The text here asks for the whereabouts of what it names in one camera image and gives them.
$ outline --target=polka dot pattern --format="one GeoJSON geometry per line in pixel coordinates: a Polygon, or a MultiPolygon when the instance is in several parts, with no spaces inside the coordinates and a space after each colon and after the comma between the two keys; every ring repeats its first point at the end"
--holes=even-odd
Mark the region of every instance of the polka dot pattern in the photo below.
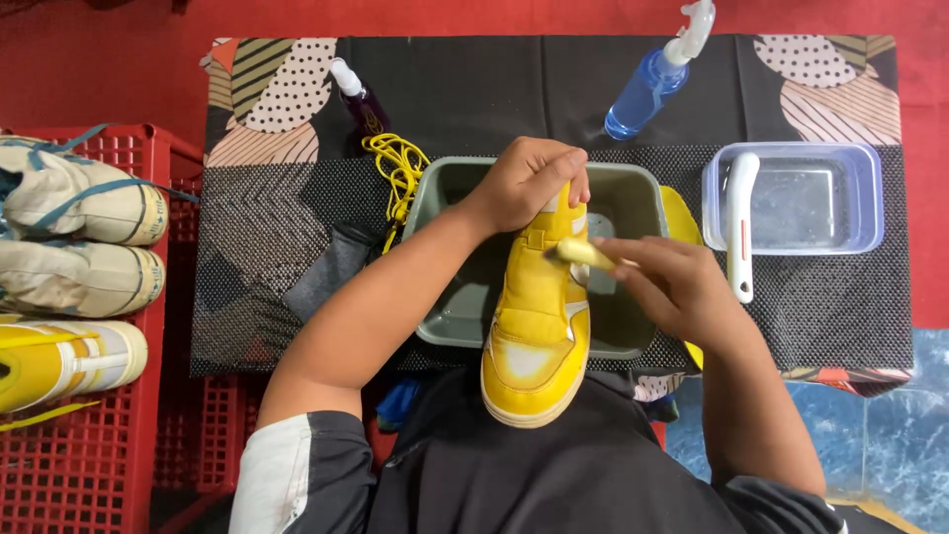
{"type": "Polygon", "coordinates": [[[329,62],[335,55],[336,39],[297,39],[245,126],[264,133],[283,133],[309,121],[329,99],[329,62]]]}
{"type": "Polygon", "coordinates": [[[754,53],[771,70],[803,86],[840,86],[860,74],[822,35],[759,35],[754,53]]]}

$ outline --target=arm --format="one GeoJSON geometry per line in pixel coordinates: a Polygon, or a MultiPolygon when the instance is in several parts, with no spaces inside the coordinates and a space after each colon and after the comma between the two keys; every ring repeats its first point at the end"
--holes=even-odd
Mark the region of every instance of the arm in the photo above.
{"type": "Polygon", "coordinates": [[[340,289],[297,334],[270,379],[257,427],[316,410],[362,418],[360,390],[415,330],[468,255],[527,225],[571,181],[589,198],[586,153],[518,138],[481,184],[340,289]]]}
{"type": "Polygon", "coordinates": [[[824,472],[804,422],[712,252],[665,238],[598,246],[638,262],[614,276],[664,332],[705,350],[702,426],[712,481],[752,475],[823,497],[824,472]]]}

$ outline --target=white high-top sneaker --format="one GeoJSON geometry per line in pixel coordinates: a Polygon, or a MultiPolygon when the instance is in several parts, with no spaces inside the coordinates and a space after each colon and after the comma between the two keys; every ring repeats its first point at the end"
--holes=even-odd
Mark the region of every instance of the white high-top sneaker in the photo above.
{"type": "Polygon", "coordinates": [[[136,247],[0,239],[0,308],[79,317],[136,311],[158,297],[165,268],[136,247]]]}
{"type": "Polygon", "coordinates": [[[0,136],[3,217],[14,238],[73,234],[122,245],[150,245],[168,227],[158,189],[70,149],[101,128],[65,145],[0,136]]]}

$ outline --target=yellow high-top sneaker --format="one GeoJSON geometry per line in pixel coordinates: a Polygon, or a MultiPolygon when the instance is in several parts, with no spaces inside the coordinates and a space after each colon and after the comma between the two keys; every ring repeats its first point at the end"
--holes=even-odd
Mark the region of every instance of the yellow high-top sneaker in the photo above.
{"type": "Polygon", "coordinates": [[[589,270],[544,259],[561,238],[586,238],[586,205],[570,208],[568,192],[569,184],[514,240],[481,358],[484,404],[511,427],[535,429],[553,421],[584,379],[589,270]]]}

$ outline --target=white brush handle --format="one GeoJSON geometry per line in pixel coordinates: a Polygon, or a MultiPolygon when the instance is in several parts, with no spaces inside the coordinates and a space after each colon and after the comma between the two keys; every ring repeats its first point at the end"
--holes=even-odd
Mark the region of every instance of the white brush handle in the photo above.
{"type": "Polygon", "coordinates": [[[754,298],[752,278],[752,189],[761,160],[740,154],[728,174],[728,281],[742,304],[754,298]]]}

